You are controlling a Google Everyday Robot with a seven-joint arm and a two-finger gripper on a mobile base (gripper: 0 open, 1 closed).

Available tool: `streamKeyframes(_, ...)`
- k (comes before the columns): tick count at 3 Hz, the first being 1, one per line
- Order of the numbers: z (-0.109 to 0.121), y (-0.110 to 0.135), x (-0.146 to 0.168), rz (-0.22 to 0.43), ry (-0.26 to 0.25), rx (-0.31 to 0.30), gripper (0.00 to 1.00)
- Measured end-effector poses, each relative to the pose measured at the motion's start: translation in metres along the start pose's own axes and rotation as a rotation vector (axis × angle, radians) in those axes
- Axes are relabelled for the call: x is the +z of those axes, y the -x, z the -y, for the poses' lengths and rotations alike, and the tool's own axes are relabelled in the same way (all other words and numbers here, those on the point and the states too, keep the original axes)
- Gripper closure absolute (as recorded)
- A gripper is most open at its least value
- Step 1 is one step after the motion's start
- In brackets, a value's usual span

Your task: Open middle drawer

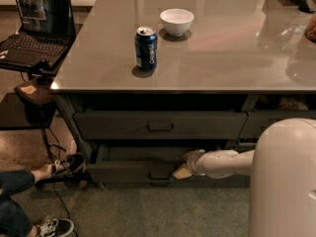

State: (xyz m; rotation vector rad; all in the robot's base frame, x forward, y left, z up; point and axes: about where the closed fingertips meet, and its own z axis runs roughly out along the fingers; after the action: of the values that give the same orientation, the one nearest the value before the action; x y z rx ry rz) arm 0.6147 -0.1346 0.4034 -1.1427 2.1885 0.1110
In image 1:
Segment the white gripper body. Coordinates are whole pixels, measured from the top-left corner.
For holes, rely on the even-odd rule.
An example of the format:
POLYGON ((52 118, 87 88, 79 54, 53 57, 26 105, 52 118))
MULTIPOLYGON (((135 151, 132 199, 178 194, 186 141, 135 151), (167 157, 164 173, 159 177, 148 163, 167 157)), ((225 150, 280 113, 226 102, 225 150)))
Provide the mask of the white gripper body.
POLYGON ((205 172, 202 169, 202 161, 205 155, 205 151, 203 149, 196 149, 194 150, 194 152, 194 155, 186 160, 187 167, 193 175, 204 176, 205 172))

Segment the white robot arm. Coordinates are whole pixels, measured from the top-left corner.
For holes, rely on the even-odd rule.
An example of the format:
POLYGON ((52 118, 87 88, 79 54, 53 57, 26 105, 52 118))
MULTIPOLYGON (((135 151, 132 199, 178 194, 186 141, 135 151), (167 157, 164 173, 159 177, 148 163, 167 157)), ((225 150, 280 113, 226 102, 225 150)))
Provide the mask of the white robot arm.
POLYGON ((191 151, 174 177, 192 175, 251 178, 248 237, 316 237, 315 119, 278 121, 243 153, 191 151))

